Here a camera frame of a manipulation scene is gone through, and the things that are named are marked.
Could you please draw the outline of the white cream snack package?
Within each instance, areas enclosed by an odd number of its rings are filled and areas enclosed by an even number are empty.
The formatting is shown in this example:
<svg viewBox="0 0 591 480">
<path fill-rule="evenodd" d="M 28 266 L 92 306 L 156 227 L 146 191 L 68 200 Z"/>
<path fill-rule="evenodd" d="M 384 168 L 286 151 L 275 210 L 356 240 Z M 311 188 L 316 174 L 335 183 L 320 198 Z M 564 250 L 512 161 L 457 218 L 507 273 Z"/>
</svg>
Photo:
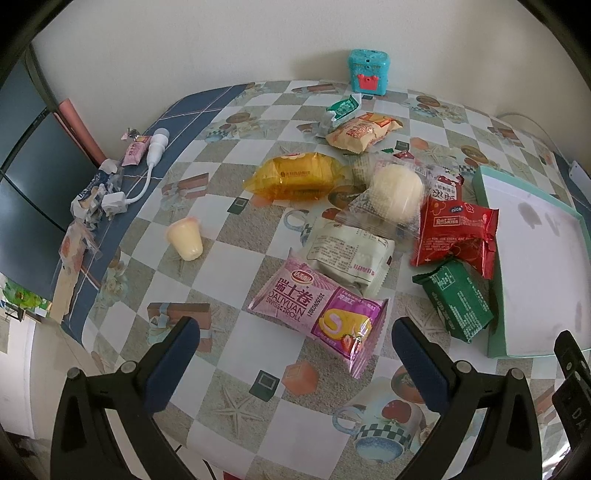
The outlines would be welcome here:
<svg viewBox="0 0 591 480">
<path fill-rule="evenodd" d="M 297 255 L 343 287 L 375 298 L 393 261 L 394 240 L 318 218 Z"/>
</svg>

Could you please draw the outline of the dark green snack packet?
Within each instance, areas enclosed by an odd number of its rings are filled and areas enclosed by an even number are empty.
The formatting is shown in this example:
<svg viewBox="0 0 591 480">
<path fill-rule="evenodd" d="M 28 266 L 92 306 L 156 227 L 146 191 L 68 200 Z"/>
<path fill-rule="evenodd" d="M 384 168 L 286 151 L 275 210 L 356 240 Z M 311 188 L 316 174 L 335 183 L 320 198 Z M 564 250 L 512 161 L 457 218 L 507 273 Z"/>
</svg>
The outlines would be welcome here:
<svg viewBox="0 0 591 480">
<path fill-rule="evenodd" d="M 487 300 L 458 260 L 448 260 L 412 280 L 423 287 L 454 338 L 471 343 L 494 318 Z"/>
</svg>

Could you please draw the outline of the small red candy wrapper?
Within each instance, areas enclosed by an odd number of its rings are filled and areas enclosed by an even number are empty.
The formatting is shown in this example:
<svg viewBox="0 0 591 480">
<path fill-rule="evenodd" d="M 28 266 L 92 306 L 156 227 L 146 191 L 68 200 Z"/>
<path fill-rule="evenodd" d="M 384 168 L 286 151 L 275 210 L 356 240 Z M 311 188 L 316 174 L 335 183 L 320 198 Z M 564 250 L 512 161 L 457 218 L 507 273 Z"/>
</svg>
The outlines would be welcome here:
<svg viewBox="0 0 591 480">
<path fill-rule="evenodd" d="M 383 149 L 384 153 L 391 154 L 399 159 L 414 159 L 415 156 L 410 152 L 410 144 L 398 140 L 396 146 Z"/>
</svg>

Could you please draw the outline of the red snack packet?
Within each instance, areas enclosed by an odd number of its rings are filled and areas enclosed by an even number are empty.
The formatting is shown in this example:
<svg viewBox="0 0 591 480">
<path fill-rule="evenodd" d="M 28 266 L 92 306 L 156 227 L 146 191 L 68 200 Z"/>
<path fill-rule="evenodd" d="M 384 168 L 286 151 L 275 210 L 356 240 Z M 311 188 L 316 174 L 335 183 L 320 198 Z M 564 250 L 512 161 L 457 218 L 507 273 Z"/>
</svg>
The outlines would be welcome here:
<svg viewBox="0 0 591 480">
<path fill-rule="evenodd" d="M 429 197 L 421 210 L 420 237 L 411 264 L 415 267 L 454 257 L 492 280 L 497 252 L 499 211 L 462 200 Z"/>
</svg>

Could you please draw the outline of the teal rimmed white tray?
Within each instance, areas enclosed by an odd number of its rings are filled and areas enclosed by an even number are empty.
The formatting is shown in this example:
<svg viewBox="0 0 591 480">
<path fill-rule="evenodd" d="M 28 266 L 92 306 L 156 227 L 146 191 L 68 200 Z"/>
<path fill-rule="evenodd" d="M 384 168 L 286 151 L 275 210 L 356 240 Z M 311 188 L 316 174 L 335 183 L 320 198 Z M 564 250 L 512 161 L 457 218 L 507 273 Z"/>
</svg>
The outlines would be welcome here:
<svg viewBox="0 0 591 480">
<path fill-rule="evenodd" d="M 590 348 L 590 236 L 572 207 L 531 183 L 480 167 L 479 204 L 498 211 L 492 358 L 550 356 L 563 331 Z"/>
</svg>

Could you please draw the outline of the pink rolled paper tube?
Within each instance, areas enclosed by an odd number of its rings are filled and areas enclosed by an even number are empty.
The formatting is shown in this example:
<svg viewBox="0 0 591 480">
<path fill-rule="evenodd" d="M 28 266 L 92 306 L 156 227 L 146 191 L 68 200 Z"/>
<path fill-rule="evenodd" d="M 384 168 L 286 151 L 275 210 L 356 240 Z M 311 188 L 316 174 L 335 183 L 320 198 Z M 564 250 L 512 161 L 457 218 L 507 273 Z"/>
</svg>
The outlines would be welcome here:
<svg viewBox="0 0 591 480">
<path fill-rule="evenodd" d="M 106 156 L 78 115 L 72 102 L 69 99 L 65 99 L 59 103 L 58 109 L 63 120 L 73 133 L 74 138 L 84 148 L 89 157 L 97 165 L 101 165 L 106 160 Z"/>
</svg>

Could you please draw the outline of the dark blue cabinet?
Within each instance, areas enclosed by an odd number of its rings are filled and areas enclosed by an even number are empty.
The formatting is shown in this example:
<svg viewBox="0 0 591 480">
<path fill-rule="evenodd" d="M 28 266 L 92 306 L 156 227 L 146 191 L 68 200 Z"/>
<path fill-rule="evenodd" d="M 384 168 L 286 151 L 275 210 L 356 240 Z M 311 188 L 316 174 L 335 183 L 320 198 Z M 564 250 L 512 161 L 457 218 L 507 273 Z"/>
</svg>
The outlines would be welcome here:
<svg viewBox="0 0 591 480">
<path fill-rule="evenodd" d="M 32 47 L 1 87 L 1 273 L 53 297 L 70 203 L 97 168 L 58 113 Z"/>
</svg>

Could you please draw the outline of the round bun clear package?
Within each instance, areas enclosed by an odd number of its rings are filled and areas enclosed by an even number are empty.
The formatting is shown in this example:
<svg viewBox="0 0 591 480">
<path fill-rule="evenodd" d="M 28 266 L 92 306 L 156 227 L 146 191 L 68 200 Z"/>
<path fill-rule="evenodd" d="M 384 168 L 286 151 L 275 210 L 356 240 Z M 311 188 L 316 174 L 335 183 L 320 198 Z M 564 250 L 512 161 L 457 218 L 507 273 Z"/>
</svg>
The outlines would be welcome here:
<svg viewBox="0 0 591 480">
<path fill-rule="evenodd" d="M 384 160 L 369 186 L 353 183 L 361 192 L 335 216 L 339 223 L 412 244 L 420 237 L 421 210 L 429 197 L 462 197 L 464 178 L 454 169 L 384 152 L 369 153 L 380 153 Z"/>
</svg>

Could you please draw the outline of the pink small sachet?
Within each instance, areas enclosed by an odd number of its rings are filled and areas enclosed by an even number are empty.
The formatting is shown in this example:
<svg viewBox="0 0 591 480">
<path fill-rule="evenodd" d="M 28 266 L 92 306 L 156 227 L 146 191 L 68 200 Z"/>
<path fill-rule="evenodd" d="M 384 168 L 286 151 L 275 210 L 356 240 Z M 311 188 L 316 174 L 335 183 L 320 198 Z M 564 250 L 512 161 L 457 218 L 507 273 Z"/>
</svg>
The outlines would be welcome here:
<svg viewBox="0 0 591 480">
<path fill-rule="evenodd" d="M 129 142 L 121 165 L 123 167 L 138 165 L 143 155 L 147 152 L 151 137 L 149 135 L 141 135 L 135 129 L 128 129 L 122 135 L 121 140 Z"/>
</svg>

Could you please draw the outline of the teal toy box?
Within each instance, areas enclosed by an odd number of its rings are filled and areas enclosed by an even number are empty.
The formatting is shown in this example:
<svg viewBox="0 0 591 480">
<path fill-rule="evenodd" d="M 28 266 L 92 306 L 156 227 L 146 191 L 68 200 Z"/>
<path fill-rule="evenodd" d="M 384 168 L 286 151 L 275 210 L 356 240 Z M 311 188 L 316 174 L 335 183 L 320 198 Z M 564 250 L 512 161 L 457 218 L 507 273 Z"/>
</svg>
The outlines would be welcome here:
<svg viewBox="0 0 591 480">
<path fill-rule="evenodd" d="M 353 49 L 349 54 L 349 83 L 355 93 L 384 96 L 388 88 L 391 59 L 388 53 Z"/>
</svg>

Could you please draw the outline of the green foil snack packet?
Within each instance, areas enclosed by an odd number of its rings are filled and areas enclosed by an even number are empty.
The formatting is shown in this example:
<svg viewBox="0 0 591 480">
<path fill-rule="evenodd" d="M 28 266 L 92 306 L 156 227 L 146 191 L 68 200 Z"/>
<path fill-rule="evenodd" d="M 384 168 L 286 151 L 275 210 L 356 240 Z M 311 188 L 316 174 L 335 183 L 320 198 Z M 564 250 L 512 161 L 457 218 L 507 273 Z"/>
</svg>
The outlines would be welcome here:
<svg viewBox="0 0 591 480">
<path fill-rule="evenodd" d="M 329 125 L 338 125 L 339 123 L 348 121 L 353 117 L 356 111 L 362 107 L 362 94 L 353 93 L 345 99 L 339 100 L 325 109 L 325 114 L 322 116 L 322 121 Z"/>
</svg>

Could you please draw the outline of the crumpled blue white wrapper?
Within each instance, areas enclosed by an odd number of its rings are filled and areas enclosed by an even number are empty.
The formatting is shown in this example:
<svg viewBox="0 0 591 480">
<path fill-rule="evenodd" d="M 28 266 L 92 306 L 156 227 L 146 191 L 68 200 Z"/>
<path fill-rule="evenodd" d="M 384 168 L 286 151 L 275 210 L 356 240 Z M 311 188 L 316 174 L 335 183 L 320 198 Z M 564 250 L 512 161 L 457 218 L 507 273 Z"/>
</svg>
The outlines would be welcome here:
<svg viewBox="0 0 591 480">
<path fill-rule="evenodd" d="M 89 231 L 95 230 L 104 213 L 101 207 L 104 196 L 119 192 L 122 179 L 121 162 L 105 160 L 90 183 L 72 200 L 70 212 L 73 218 L 82 222 Z"/>
</svg>

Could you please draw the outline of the orange cracker snack bag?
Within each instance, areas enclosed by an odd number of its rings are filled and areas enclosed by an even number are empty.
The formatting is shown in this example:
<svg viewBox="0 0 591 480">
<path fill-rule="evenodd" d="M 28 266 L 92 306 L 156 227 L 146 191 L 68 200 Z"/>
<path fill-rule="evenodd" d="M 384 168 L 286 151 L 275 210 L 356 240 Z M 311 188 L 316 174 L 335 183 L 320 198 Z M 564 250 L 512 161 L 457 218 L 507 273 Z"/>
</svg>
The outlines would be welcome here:
<svg viewBox="0 0 591 480">
<path fill-rule="evenodd" d="M 370 145 L 382 141 L 391 132 L 402 127 L 403 123 L 394 117 L 368 112 L 346 121 L 329 133 L 325 141 L 336 149 L 362 154 Z"/>
</svg>

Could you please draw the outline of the yellow bread package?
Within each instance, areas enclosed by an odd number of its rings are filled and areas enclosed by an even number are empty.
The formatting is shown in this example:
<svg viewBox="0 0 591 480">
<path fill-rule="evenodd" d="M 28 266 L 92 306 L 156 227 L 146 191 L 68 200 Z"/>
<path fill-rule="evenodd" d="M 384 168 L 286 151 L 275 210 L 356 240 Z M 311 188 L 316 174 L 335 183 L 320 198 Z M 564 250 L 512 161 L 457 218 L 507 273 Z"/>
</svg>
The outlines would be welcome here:
<svg viewBox="0 0 591 480">
<path fill-rule="evenodd" d="M 307 152 L 267 159 L 243 182 L 243 189 L 270 201 L 311 201 L 352 178 L 351 168 L 338 159 Z"/>
</svg>

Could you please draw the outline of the oat cookie clear wrapper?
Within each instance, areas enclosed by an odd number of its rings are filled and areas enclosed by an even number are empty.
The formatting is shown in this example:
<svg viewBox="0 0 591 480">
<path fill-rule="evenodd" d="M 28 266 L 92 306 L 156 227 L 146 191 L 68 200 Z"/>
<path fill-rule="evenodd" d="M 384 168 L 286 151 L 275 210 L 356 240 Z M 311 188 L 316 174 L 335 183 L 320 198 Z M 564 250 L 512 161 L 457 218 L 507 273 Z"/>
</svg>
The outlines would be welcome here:
<svg viewBox="0 0 591 480">
<path fill-rule="evenodd" d="M 353 182 L 369 186 L 383 160 L 384 158 L 380 153 L 363 153 L 360 155 L 353 161 L 351 166 Z"/>
</svg>

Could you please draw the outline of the clear wrapper on edge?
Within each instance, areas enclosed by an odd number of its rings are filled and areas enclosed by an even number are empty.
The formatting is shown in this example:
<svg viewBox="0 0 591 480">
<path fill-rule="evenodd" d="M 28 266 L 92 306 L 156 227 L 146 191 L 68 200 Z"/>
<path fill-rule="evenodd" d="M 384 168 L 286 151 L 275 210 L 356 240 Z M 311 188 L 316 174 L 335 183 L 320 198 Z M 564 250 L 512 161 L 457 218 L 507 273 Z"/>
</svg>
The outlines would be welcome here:
<svg viewBox="0 0 591 480">
<path fill-rule="evenodd" d="M 75 219 L 68 226 L 59 249 L 63 268 L 68 273 L 78 273 L 87 250 L 95 255 L 100 253 L 93 233 L 80 219 Z"/>
</svg>

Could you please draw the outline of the yellow jelly pudding cup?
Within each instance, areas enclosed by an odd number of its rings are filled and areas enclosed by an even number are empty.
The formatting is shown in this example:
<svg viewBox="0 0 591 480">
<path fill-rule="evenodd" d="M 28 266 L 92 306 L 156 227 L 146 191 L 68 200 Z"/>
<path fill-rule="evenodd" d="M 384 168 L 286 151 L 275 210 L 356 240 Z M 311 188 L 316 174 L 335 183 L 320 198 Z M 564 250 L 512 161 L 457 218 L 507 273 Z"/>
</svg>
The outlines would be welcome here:
<svg viewBox="0 0 591 480">
<path fill-rule="evenodd" d="M 186 217 L 172 223 L 166 239 L 184 261 L 193 261 L 204 252 L 197 219 Z"/>
</svg>

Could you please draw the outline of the checkered patterned tablecloth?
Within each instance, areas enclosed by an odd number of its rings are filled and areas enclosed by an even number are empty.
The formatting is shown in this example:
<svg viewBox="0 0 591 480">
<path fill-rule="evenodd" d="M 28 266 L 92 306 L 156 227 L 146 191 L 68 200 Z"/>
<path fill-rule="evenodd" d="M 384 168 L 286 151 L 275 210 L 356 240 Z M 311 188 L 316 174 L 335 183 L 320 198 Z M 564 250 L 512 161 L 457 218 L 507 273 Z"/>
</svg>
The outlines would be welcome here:
<svg viewBox="0 0 591 480">
<path fill-rule="evenodd" d="M 394 351 L 394 320 L 411 318 L 455 359 L 480 371 L 522 370 L 540 426 L 544 474 L 567 454 L 552 405 L 563 380 L 552 357 L 487 355 L 487 337 L 452 338 L 406 255 L 380 290 L 388 313 L 359 378 L 342 356 L 280 321 L 315 309 L 315 274 L 290 256 L 362 186 L 342 181 L 325 198 L 256 204 L 243 184 L 267 160 L 348 151 L 315 135 L 325 109 L 349 97 L 342 83 L 267 81 L 189 95 L 157 126 L 170 142 L 151 193 L 101 224 L 64 330 L 111 372 L 162 340 L 197 303 L 211 308 L 170 403 L 156 417 L 188 461 L 206 459 L 244 479 L 393 479 L 438 416 L 427 409 Z"/>
</svg>

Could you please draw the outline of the white power adapter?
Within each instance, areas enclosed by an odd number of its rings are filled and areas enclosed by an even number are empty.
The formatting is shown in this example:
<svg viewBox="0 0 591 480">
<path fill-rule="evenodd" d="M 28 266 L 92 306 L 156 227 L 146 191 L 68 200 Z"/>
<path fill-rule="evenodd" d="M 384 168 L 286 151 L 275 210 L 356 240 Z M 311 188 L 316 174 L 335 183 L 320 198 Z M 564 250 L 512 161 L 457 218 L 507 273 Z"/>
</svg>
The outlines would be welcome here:
<svg viewBox="0 0 591 480">
<path fill-rule="evenodd" d="M 585 195 L 591 191 L 591 178 L 585 169 L 577 162 L 573 161 L 569 168 L 569 178 Z"/>
</svg>

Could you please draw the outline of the pink swiss roll package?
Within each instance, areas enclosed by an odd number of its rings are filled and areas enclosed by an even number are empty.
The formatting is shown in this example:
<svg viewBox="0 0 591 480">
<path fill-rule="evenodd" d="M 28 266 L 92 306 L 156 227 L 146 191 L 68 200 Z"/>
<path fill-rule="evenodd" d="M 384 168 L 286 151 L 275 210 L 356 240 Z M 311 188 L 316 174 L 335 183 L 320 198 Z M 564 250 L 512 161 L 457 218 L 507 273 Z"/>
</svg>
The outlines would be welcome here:
<svg viewBox="0 0 591 480">
<path fill-rule="evenodd" d="M 280 320 L 322 344 L 361 378 L 387 316 L 386 299 L 369 299 L 342 287 L 290 252 L 249 303 L 249 311 Z"/>
</svg>

